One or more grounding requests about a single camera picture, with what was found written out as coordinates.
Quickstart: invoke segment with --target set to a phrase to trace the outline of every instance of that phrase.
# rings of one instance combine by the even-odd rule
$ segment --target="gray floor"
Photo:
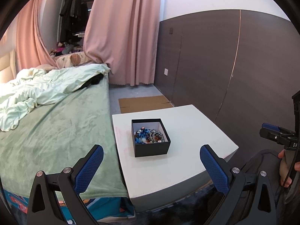
[[[146,96],[160,96],[160,91],[154,85],[109,85],[109,101],[110,113],[120,114],[119,99],[146,97]]]

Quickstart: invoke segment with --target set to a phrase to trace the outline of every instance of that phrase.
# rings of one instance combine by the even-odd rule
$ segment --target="pink curtain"
[[[56,67],[41,37],[39,16],[42,0],[30,0],[19,12],[17,21],[16,47],[19,69],[50,64]]]
[[[161,0],[94,0],[85,54],[111,70],[110,83],[154,82]]]

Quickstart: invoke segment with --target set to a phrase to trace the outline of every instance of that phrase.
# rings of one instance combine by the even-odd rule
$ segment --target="person's leg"
[[[259,171],[266,171],[267,176],[270,180],[272,191],[274,194],[274,200],[277,200],[277,196],[280,190],[280,175],[279,175],[279,165],[281,159],[278,158],[278,153],[273,150],[263,150],[258,152],[254,157],[252,157],[242,168],[244,173],[258,174]],[[237,203],[237,206],[232,214],[229,224],[235,224],[242,220],[249,211],[251,203],[249,202],[252,198],[252,193],[249,191],[244,191]],[[221,193],[216,193],[214,197],[208,202],[208,207],[216,206],[222,198]],[[281,195],[277,209],[277,225],[281,225],[283,222],[284,214],[284,204],[283,195]]]

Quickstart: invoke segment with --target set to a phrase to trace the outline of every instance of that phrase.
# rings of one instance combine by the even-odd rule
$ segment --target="green blanket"
[[[0,131],[3,188],[29,197],[37,171],[59,173],[72,167],[95,144],[103,147],[104,159],[81,198],[128,197],[111,124],[107,76],[56,104],[34,109],[16,129]],[[58,199],[63,200],[61,193]]]

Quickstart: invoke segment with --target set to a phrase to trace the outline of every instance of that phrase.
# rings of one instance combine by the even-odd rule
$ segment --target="cardboard sheet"
[[[121,113],[136,113],[173,107],[165,96],[122,98],[119,99],[119,105]]]

